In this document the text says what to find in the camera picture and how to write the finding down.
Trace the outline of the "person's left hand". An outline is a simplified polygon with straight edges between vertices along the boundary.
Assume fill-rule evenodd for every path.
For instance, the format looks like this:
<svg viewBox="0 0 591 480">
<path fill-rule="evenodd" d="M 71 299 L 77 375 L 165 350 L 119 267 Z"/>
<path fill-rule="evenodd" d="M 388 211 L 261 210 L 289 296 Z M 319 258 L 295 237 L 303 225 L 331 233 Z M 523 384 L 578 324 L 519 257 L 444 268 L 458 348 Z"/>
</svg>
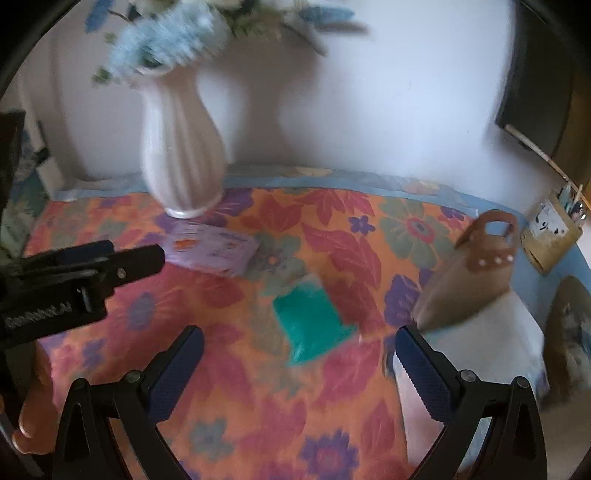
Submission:
<svg viewBox="0 0 591 480">
<path fill-rule="evenodd" d="M 59 420 L 50 359 L 39 342 L 35 347 L 33 376 L 10 439 L 21 454 L 45 455 L 54 451 Z"/>
</svg>

